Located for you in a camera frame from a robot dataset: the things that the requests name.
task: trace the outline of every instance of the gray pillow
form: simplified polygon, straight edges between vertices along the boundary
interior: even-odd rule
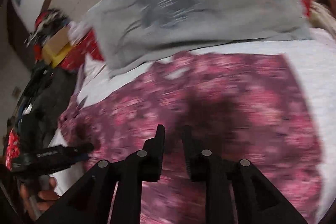
[[[111,76],[181,50],[310,38],[300,0],[102,0],[87,18]]]

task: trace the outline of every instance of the human hand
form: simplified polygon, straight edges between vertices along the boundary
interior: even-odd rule
[[[55,187],[57,186],[57,182],[55,180],[55,178],[49,178],[49,190],[43,190],[40,191],[38,193],[38,197],[40,199],[43,199],[43,202],[39,202],[37,203],[37,207],[40,211],[46,211],[48,210],[54,203],[56,200],[59,199],[59,196],[54,192]],[[25,209],[27,210],[30,218],[35,221],[36,220],[36,216],[34,214],[34,210],[33,207],[30,203],[30,196],[31,194],[29,193],[28,188],[24,185],[21,184],[20,187],[20,196],[23,200],[23,204],[25,206]]]

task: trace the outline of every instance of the mattress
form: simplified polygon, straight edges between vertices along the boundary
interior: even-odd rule
[[[336,42],[322,29],[311,29],[314,40],[277,41],[277,42],[243,42],[206,47],[191,51],[199,55],[209,52],[219,54],[284,54],[296,76],[310,114],[315,122],[320,136],[323,151],[322,162],[318,166],[323,179],[319,210],[316,223],[321,220],[336,196],[336,78],[333,70],[336,68]],[[160,60],[168,63],[170,58]],[[87,58],[85,64],[86,78],[77,100],[85,100],[84,106],[100,102],[112,92],[146,72],[152,62],[147,62],[122,75],[109,78],[109,72],[103,62]],[[58,131],[52,145],[66,144]],[[79,178],[81,167],[74,167],[55,174],[58,181],[59,194],[66,191],[71,183]]]

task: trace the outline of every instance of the purple patterned cloth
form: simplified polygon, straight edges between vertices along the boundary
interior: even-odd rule
[[[76,96],[59,119],[68,144],[91,141],[86,162],[123,160],[166,129],[162,176],[143,183],[141,223],[204,223],[205,186],[188,180],[180,127],[224,159],[251,160],[309,223],[321,191],[321,151],[305,99],[282,55],[180,52],[101,102]]]

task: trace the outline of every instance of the silver screw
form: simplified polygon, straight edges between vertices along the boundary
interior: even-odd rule
[[[107,162],[107,160],[101,160],[100,162],[98,162],[98,167],[100,168],[105,168],[109,163]]]
[[[146,157],[146,156],[147,156],[147,151],[145,151],[145,150],[140,150],[140,151],[137,152],[137,155],[138,155],[139,157]]]
[[[211,156],[212,152],[209,149],[204,149],[202,150],[202,155],[203,156]]]
[[[249,166],[249,165],[251,164],[251,162],[250,162],[249,160],[242,159],[242,160],[240,161],[240,164],[241,164],[242,166]]]

